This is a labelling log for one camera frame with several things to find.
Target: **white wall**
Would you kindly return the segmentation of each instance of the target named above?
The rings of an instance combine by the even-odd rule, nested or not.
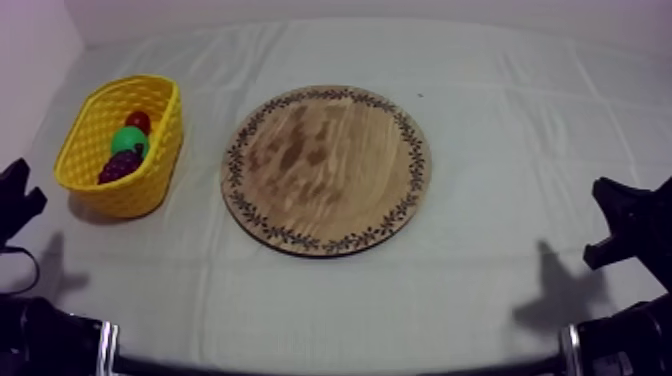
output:
[[[418,17],[531,29],[672,54],[670,0],[66,0],[89,44],[258,20]]]
[[[0,169],[30,146],[83,50],[63,0],[0,0]]]

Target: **red grape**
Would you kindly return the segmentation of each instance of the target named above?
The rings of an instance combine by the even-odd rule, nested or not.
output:
[[[123,150],[113,155],[98,175],[98,184],[105,184],[123,178],[137,170],[142,164],[142,144],[135,150]]]

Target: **round wooden board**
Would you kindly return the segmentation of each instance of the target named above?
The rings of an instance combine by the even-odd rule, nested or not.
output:
[[[399,107],[355,87],[311,86],[243,121],[222,165],[222,195],[262,243],[297,256],[344,256],[411,219],[430,168],[422,131]]]

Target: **yellow basket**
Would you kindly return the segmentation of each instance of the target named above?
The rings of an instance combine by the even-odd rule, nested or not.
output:
[[[114,133],[133,111],[152,121],[149,153],[135,172],[98,184],[111,156]],[[110,82],[91,94],[54,166],[60,185],[96,211],[132,218],[157,208],[168,191],[182,144],[182,105],[177,84],[165,77],[139,75]]]

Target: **white cloth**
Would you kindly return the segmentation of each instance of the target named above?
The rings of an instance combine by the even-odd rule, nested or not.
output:
[[[653,189],[672,174],[671,67],[567,39],[402,19],[238,25],[96,48],[72,69],[28,155],[31,184],[50,201],[14,243],[47,249],[45,264],[64,272],[38,291],[120,324],[127,353],[309,373],[550,353],[560,325],[663,292],[636,261],[589,274],[581,252],[607,235],[590,195],[596,178]],[[70,201],[51,169],[83,98],[135,73],[179,83],[186,135],[164,204],[108,222]],[[388,97],[431,148],[415,218],[353,257],[269,250],[221,199],[238,123],[311,84]],[[557,256],[540,257],[539,242]]]

